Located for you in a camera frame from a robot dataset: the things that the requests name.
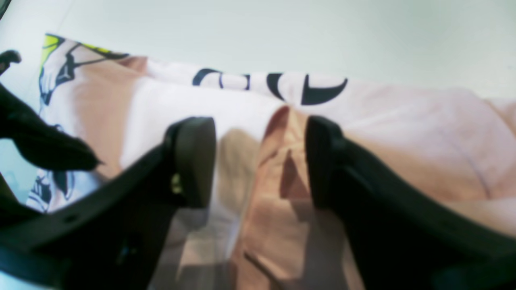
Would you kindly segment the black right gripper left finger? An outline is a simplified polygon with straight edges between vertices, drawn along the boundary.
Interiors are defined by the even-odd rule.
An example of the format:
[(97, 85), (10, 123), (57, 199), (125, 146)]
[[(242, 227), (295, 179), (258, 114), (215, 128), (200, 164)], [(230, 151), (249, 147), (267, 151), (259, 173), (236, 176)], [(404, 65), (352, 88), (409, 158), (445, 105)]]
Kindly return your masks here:
[(1, 274), (56, 290), (145, 290), (178, 209), (210, 204), (211, 117), (169, 126), (164, 141), (114, 180), (53, 213), (1, 228)]

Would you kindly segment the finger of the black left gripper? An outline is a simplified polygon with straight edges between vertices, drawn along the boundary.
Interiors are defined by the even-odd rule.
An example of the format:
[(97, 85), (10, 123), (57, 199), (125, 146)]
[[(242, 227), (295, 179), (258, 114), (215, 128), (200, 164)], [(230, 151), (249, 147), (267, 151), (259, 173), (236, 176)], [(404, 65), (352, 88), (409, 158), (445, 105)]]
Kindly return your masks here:
[(90, 171), (101, 163), (83, 140), (45, 123), (3, 85), (0, 87), (0, 135), (14, 142), (21, 156), (46, 170)]
[(0, 54), (0, 75), (4, 74), (11, 64), (19, 64), (22, 61), (18, 51), (7, 50)]

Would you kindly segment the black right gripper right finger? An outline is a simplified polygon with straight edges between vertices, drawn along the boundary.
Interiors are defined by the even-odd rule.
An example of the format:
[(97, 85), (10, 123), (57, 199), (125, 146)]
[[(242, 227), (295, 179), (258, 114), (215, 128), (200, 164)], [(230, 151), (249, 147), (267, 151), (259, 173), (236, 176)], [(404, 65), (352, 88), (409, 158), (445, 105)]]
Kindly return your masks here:
[(325, 117), (308, 118), (305, 150), (313, 204), (340, 220), (367, 290), (514, 290), (515, 238), (425, 196)]

